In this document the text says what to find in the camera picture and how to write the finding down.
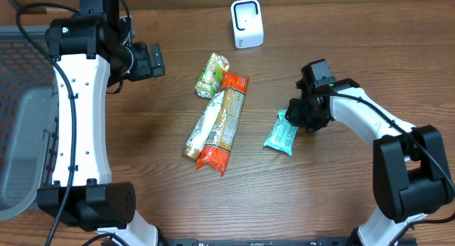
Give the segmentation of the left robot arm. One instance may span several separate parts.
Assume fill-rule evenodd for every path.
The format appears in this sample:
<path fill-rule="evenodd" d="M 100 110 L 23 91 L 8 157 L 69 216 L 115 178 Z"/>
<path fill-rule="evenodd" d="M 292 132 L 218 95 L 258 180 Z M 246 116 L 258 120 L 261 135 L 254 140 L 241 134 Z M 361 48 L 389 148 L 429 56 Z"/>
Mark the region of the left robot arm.
<path fill-rule="evenodd" d="M 37 203 L 56 224 L 113 245 L 163 245 L 138 213 L 133 185 L 112 180 L 107 158 L 107 88 L 165 73 L 158 45 L 132 41 L 132 20 L 119 15 L 124 7 L 124 0 L 80 0 L 74 16 L 53 20 L 46 32 L 58 82 L 58 153 Z"/>

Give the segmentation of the orange cracker packet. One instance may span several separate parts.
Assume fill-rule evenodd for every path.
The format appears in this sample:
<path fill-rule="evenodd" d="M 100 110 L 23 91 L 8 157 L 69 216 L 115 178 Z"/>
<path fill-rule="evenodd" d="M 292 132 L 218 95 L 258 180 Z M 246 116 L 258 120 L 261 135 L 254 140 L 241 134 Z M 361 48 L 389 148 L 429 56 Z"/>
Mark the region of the orange cracker packet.
<path fill-rule="evenodd" d="M 196 169 L 207 164 L 213 170 L 219 171 L 221 176 L 224 176 L 228 166 L 250 82 L 248 77 L 240 77 L 234 73 L 223 72 L 223 75 L 220 86 L 220 92 L 224 94 L 221 108 L 196 161 Z"/>

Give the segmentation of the white cream tube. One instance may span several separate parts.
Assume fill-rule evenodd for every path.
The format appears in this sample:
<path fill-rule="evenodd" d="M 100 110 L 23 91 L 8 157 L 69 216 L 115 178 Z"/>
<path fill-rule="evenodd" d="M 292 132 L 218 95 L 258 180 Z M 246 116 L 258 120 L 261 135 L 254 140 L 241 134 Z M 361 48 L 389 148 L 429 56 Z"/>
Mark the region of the white cream tube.
<path fill-rule="evenodd" d="M 209 101 L 205 111 L 200 116 L 194 130 L 188 138 L 186 145 L 183 149 L 183 155 L 194 160 L 198 160 L 203 146 L 213 128 L 213 125 L 221 111 L 224 92 L 216 93 Z"/>

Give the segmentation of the teal snack packet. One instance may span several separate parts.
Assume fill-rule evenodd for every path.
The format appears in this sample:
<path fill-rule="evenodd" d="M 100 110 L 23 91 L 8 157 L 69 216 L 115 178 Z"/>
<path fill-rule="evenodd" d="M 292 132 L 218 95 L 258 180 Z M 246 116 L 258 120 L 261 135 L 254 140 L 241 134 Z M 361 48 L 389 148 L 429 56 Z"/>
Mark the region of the teal snack packet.
<path fill-rule="evenodd" d="M 265 140 L 264 146 L 283 151 L 291 156 L 298 127 L 291 125 L 286 119 L 286 113 L 286 109 L 278 111 L 277 121 L 274 123 L 271 132 Z"/>

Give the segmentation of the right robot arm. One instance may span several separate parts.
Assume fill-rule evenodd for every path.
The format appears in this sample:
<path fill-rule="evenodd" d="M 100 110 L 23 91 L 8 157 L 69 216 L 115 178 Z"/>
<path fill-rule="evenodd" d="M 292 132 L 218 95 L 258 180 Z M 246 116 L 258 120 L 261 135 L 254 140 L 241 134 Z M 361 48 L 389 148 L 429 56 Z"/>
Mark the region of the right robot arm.
<path fill-rule="evenodd" d="M 286 119 L 306 132 L 330 121 L 355 132 L 373 150 L 373 195 L 377 204 L 368 220 L 335 245 L 416 245 L 404 234 L 420 224 L 443 224 L 454 216 L 430 220 L 454 200 L 454 182 L 438 129 L 405 122 L 368 97 L 350 79 L 336 79 L 324 59 L 301 69 L 301 97 L 289 102 Z"/>

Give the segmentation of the green drink carton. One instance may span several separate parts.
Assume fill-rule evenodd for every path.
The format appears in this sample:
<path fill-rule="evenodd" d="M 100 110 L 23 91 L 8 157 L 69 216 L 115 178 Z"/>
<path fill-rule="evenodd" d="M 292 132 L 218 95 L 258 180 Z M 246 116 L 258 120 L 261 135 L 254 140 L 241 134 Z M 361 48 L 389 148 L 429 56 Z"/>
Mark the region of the green drink carton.
<path fill-rule="evenodd" d="M 195 85 L 196 93 L 200 97 L 212 98 L 223 81 L 223 72 L 229 67 L 230 62 L 225 56 L 213 52 Z"/>

